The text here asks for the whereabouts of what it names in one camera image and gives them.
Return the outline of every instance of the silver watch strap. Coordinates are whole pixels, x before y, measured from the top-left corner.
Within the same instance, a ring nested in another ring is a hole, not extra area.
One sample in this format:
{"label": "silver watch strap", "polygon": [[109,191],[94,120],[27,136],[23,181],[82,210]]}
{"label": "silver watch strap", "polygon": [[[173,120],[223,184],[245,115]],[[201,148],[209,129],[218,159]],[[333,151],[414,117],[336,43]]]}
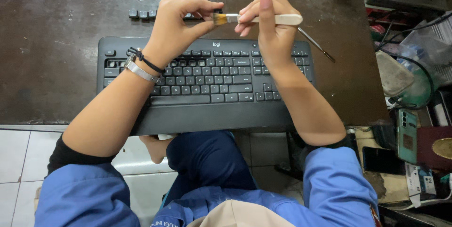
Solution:
{"label": "silver watch strap", "polygon": [[136,75],[142,77],[142,78],[145,79],[145,80],[149,80],[149,81],[152,81],[152,82],[155,82],[155,83],[157,83],[157,82],[160,81],[160,78],[159,78],[159,77],[154,76],[154,75],[151,75],[151,74],[148,74],[148,73],[145,72],[143,69],[141,69],[140,67],[138,67],[138,65],[136,65],[136,64],[133,62],[133,58],[132,58],[132,57],[130,57],[130,58],[126,61],[126,64],[125,64],[124,67],[127,68],[127,69],[129,69],[129,70],[131,70],[134,74],[136,74]]}

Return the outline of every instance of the space bar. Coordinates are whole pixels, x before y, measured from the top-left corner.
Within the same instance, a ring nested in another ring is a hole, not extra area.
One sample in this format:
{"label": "space bar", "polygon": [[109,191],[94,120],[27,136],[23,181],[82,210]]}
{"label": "space bar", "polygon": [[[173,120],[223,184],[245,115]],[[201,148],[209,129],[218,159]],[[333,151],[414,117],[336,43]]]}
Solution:
{"label": "space bar", "polygon": [[210,95],[153,96],[151,106],[210,103]]}

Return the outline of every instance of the wooden brush handle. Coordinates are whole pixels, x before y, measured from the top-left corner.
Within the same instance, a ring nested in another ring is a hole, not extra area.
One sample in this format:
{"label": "wooden brush handle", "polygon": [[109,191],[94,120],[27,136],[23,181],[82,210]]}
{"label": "wooden brush handle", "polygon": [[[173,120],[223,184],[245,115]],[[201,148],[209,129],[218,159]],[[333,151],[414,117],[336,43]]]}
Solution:
{"label": "wooden brush handle", "polygon": [[[259,17],[255,17],[251,22],[259,23]],[[296,26],[303,21],[303,17],[298,14],[275,15],[275,22],[279,25]]]}

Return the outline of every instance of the fingernail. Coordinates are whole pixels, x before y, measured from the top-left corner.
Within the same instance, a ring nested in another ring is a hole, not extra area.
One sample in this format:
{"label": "fingernail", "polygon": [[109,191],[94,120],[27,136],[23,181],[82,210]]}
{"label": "fingernail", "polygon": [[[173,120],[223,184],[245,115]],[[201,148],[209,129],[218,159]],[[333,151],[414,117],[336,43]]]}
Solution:
{"label": "fingernail", "polygon": [[268,8],[270,8],[270,5],[272,4],[271,2],[272,2],[272,0],[260,0],[260,7],[263,9],[268,9]]}

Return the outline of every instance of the keyboard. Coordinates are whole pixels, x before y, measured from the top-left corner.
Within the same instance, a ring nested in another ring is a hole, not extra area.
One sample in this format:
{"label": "keyboard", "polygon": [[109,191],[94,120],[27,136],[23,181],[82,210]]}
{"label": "keyboard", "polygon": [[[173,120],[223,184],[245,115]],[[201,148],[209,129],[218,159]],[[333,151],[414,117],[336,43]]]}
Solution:
{"label": "keyboard", "polygon": [[[128,49],[147,37],[99,41],[97,93],[124,70]],[[309,44],[295,41],[292,61],[315,85]],[[198,39],[165,68],[132,135],[287,126],[291,118],[254,40]]]}

